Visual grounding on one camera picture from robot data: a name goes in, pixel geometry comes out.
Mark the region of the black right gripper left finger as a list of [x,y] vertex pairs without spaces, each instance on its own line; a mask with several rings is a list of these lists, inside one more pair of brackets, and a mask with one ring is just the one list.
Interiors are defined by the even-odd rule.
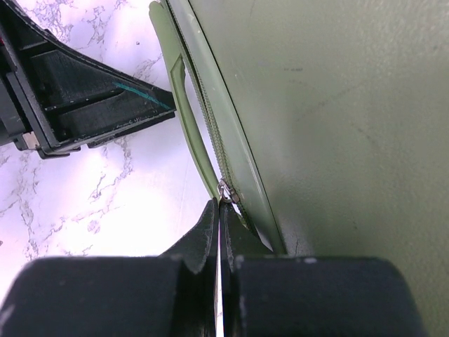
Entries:
[[28,263],[1,307],[2,336],[214,336],[219,207],[159,256]]

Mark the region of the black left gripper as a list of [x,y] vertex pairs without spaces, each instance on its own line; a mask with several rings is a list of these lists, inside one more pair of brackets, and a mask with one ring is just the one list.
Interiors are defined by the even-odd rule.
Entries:
[[1,2],[1,145],[67,157],[175,116],[171,92],[59,42]]

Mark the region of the green hard-shell suitcase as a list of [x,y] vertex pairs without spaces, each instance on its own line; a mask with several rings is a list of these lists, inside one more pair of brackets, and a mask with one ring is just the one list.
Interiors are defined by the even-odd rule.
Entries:
[[448,255],[447,1],[171,1],[289,253]]

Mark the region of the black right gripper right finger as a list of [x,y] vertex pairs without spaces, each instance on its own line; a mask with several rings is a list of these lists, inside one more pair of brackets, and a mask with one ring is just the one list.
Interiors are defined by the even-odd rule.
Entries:
[[388,260],[288,257],[220,202],[226,336],[426,336],[415,300]]

